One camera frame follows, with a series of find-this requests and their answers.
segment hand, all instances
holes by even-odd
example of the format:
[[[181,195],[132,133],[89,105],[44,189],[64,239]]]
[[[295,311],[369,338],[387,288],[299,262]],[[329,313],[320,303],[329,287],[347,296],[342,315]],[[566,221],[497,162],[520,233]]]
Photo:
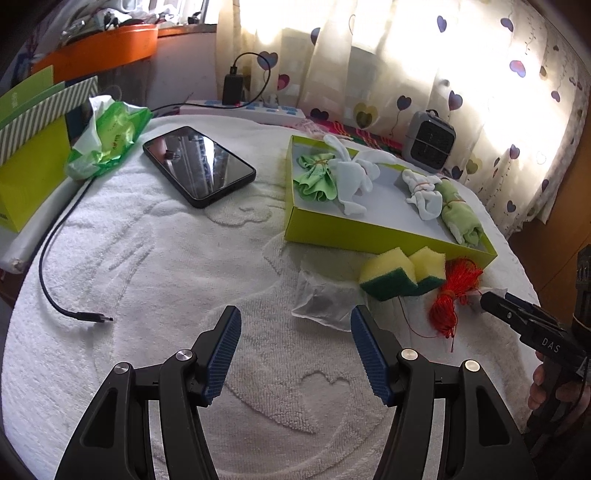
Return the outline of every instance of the hand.
[[[544,361],[544,355],[539,352],[536,352],[535,355],[541,360]],[[534,371],[534,383],[532,383],[530,388],[530,397],[527,399],[527,406],[532,409],[536,410],[542,405],[543,402],[546,400],[546,391],[541,387],[541,384],[544,383],[544,365],[539,365],[538,368]],[[574,403],[577,401],[580,393],[581,393],[582,381],[581,382],[569,382],[567,384],[562,385],[561,387],[556,390],[556,398],[560,401]],[[591,388],[587,385],[585,386],[585,390],[583,396],[579,404],[576,408],[564,419],[564,422],[558,429],[556,430],[556,435],[560,435],[564,433],[577,419],[587,410],[589,406],[589,400],[591,398]]]

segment bed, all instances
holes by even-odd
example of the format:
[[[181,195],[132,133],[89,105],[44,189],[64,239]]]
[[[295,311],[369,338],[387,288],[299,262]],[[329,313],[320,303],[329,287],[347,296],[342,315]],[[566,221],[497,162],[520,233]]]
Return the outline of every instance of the bed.
[[[189,125],[252,164],[254,183],[205,210],[190,207],[141,145]],[[355,252],[283,240],[284,161],[293,130],[219,116],[150,122],[125,164],[98,179],[57,235],[44,276],[72,310],[115,321],[67,319],[47,303],[35,259],[12,315],[2,369],[6,435],[34,475],[53,478],[78,421],[111,368],[160,363],[189,348],[233,304],[242,337],[222,395],[201,409],[220,479],[372,478],[393,410],[375,397],[350,333],[292,317],[301,260],[355,262]],[[460,193],[481,219],[498,258],[482,284],[537,303],[516,256],[477,197]],[[370,302],[376,321],[431,361],[480,362],[523,427],[538,364],[510,328],[459,307],[454,342],[432,335],[432,296]],[[167,478],[157,406],[151,407],[157,478]],[[424,478],[437,476],[443,402],[438,401]]]

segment tool handle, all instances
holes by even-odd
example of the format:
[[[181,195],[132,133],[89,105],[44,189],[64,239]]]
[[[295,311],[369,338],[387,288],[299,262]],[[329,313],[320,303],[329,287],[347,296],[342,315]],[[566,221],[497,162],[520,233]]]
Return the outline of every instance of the tool handle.
[[[546,400],[534,410],[527,426],[535,433],[554,434],[568,412],[571,404],[561,402],[556,398],[556,390],[565,383],[579,379],[576,373],[563,368],[553,360],[546,357],[544,360],[544,382],[542,388],[546,392]]]

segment green scouring pad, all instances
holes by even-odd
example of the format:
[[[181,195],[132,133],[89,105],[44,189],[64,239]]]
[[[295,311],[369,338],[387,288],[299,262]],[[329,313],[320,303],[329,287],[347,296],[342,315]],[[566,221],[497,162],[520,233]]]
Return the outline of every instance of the green scouring pad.
[[[424,247],[413,253],[408,259],[414,265],[418,285],[417,291],[412,295],[426,294],[445,283],[445,254],[438,254],[429,247]]]
[[[379,301],[414,295],[414,265],[399,248],[368,260],[361,269],[359,285]]]

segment metal screw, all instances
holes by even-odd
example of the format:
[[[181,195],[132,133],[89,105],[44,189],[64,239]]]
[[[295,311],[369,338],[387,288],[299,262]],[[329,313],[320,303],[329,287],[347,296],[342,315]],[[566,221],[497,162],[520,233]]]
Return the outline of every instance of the metal screw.
[[[418,353],[415,352],[412,348],[405,348],[400,355],[405,360],[416,360],[418,358]]]
[[[186,362],[192,356],[193,356],[193,352],[191,350],[189,350],[188,348],[183,348],[182,350],[179,350],[177,352],[177,354],[175,355],[175,357],[177,358],[177,360],[179,360],[181,362]]]
[[[113,367],[113,372],[117,375],[124,374],[127,370],[129,370],[129,364],[126,362],[121,362]]]
[[[478,372],[480,370],[480,364],[476,360],[468,360],[464,365],[466,365],[466,368],[470,372]]]

